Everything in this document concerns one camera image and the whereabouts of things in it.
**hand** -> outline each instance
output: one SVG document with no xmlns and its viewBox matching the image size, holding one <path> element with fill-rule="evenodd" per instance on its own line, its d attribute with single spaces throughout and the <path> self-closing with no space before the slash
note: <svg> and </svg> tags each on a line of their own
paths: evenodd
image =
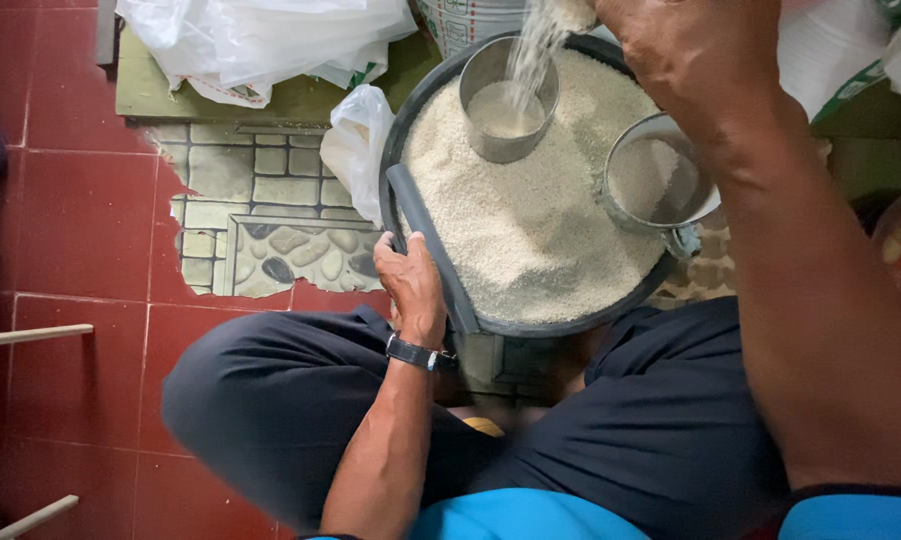
<svg viewBox="0 0 901 540">
<path fill-rule="evenodd" d="M 393 239 L 392 232 L 385 232 L 377 240 L 373 263 L 380 283 L 394 298 L 400 338 L 425 349 L 442 350 L 447 318 L 444 289 L 423 233 L 410 235 L 406 256 L 394 251 Z"/>
<path fill-rule="evenodd" d="M 589 1 L 641 86 L 696 144 L 798 112 L 780 88 L 780 0 Z"/>
</svg>

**forearm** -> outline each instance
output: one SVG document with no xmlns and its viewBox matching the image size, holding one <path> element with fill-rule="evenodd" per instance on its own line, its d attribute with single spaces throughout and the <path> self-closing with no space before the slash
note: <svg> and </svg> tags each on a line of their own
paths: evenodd
<svg viewBox="0 0 901 540">
<path fill-rule="evenodd" d="M 901 301 L 805 120 L 785 108 L 754 121 L 704 146 L 756 401 L 774 404 L 764 416 L 795 487 L 901 484 Z"/>
<path fill-rule="evenodd" d="M 377 398 L 337 467 L 323 533 L 365 540 L 406 534 L 420 508 L 432 406 L 430 372 L 391 358 Z"/>
</svg>

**dark navy pants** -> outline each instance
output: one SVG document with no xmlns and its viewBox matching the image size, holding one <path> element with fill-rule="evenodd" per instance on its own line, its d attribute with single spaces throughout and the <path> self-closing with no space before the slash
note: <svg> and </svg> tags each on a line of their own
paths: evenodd
<svg viewBox="0 0 901 540">
<path fill-rule="evenodd" d="M 164 423 L 249 500 L 313 528 L 383 380 L 389 333 L 367 307 L 234 319 L 168 375 Z M 531 487 L 596 503 L 652 538 L 708 540 L 739 537 L 782 504 L 786 478 L 747 387 L 735 298 L 628 313 L 585 380 L 513 440 L 434 405 L 422 504 Z"/>
</svg>

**wristwatch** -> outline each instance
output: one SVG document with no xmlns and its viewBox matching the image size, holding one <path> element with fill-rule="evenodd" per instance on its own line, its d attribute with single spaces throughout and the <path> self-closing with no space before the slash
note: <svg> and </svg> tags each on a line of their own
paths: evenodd
<svg viewBox="0 0 901 540">
<path fill-rule="evenodd" d="M 433 371 L 436 366 L 449 367 L 451 369 L 457 367 L 457 357 L 455 355 L 447 353 L 446 350 L 428 350 L 419 345 L 407 343 L 400 339 L 400 330 L 391 334 L 390 339 L 387 341 L 387 356 L 426 368 L 428 371 Z"/>
</svg>

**metal mug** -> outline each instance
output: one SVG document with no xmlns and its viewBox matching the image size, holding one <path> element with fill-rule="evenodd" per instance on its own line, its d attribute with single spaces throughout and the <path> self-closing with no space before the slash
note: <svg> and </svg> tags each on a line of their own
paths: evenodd
<svg viewBox="0 0 901 540">
<path fill-rule="evenodd" d="M 494 136 L 476 127 L 467 114 L 467 106 L 474 94 L 487 85 L 507 80 L 507 57 L 520 37 L 508 35 L 484 45 L 467 61 L 460 76 L 460 105 L 464 115 L 467 141 L 481 158 L 494 164 L 510 164 L 530 155 L 543 139 L 554 118 L 561 91 L 560 75 L 551 57 L 547 58 L 547 72 L 537 91 L 545 116 L 540 128 L 524 136 L 507 138 Z"/>
<path fill-rule="evenodd" d="M 608 186 L 608 173 L 614 154 L 628 144 L 643 140 L 663 141 L 685 158 L 675 169 L 661 199 L 662 206 L 652 216 L 653 221 L 628 212 L 613 198 Z M 604 176 L 597 192 L 604 210 L 620 227 L 634 233 L 660 235 L 668 251 L 675 257 L 687 259 L 700 250 L 700 240 L 697 239 L 694 225 L 720 206 L 720 193 L 716 185 L 696 164 L 697 152 L 690 139 L 669 114 L 658 112 L 637 121 L 613 143 L 611 152 L 607 154 Z"/>
</svg>

